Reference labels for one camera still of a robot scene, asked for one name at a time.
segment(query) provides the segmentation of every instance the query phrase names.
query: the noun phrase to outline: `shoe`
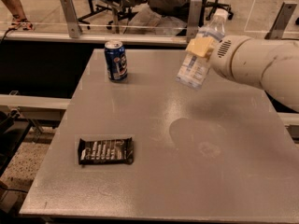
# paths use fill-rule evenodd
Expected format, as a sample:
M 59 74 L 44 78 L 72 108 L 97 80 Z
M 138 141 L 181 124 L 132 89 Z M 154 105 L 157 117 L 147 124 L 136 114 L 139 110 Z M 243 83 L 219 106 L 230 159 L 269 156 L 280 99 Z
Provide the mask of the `shoe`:
M 21 20 L 21 26 L 23 31 L 34 31 L 35 29 L 34 25 L 31 22 L 29 22 L 27 19 Z
M 10 26 L 8 26 L 8 29 L 18 30 L 19 27 L 21 27 L 21 19 L 12 17 L 12 21 L 11 21 Z

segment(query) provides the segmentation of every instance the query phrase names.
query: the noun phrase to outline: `white bottle cap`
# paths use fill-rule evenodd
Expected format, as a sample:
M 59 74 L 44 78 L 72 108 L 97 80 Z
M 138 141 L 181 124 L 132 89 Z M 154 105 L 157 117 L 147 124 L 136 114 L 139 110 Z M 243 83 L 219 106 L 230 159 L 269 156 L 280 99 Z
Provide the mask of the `white bottle cap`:
M 214 13 L 214 16 L 223 17 L 224 20 L 226 21 L 227 17 L 228 17 L 228 11 L 225 10 L 225 9 L 222 9 L 222 8 L 217 8 L 216 11 L 215 11 L 215 13 Z

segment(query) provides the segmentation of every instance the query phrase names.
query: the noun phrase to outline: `concrete floor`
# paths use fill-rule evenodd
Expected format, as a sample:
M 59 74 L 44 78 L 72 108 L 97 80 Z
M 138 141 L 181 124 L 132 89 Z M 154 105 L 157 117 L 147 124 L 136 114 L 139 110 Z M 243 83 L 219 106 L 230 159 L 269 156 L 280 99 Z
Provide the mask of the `concrete floor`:
M 28 19 L 35 25 L 34 33 L 67 33 L 64 13 L 61 8 L 60 0 L 21 0 L 28 16 Z M 271 28 L 284 1 L 299 2 L 299 0 L 221 0 L 226 4 L 231 4 L 234 17 L 226 22 L 227 35 L 249 35 L 257 38 L 264 38 Z M 89 12 L 87 0 L 73 0 L 78 17 Z M 284 38 L 299 38 L 299 26 L 295 24 L 299 18 L 299 6 L 292 14 L 291 20 L 285 29 Z M 97 14 L 89 19 L 91 29 L 87 25 L 81 24 L 83 33 L 104 33 L 110 34 L 107 23 L 112 19 L 110 11 Z M 4 32 L 11 22 L 11 15 L 7 12 L 4 5 L 0 4 L 0 32 Z M 0 180 L 6 183 L 11 189 L 29 190 L 38 167 L 49 148 L 51 138 L 55 134 L 55 129 L 46 129 L 39 141 L 34 144 L 31 142 L 33 133 L 29 133 L 25 141 L 19 148 L 5 173 Z M 25 194 L 16 192 L 19 195 L 18 207 L 24 200 Z

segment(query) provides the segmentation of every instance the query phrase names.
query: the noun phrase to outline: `clear water bottle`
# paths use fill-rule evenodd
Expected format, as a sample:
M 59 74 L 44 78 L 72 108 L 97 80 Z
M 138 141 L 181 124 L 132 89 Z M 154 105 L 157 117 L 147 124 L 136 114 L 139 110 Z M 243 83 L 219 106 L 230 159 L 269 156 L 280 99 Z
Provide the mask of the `clear water bottle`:
M 228 17 L 228 12 L 225 9 L 218 8 L 210 22 L 199 27 L 195 39 L 200 37 L 212 37 L 214 42 L 219 43 L 225 36 L 225 22 Z M 189 52 L 180 67 L 177 75 L 177 81 L 189 87 L 199 89 L 201 88 L 204 80 L 206 79 L 209 71 L 209 57 L 213 51 L 210 47 L 204 56 L 196 54 L 197 47 L 194 46 L 195 52 Z

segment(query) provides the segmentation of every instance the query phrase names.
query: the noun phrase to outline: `can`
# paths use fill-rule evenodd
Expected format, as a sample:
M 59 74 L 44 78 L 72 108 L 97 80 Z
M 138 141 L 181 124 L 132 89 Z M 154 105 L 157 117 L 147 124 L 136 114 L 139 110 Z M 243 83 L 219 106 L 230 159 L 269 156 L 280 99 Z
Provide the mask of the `can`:
M 122 42 L 107 41 L 105 44 L 105 58 L 108 77 L 112 81 L 122 81 L 127 78 L 127 58 Z

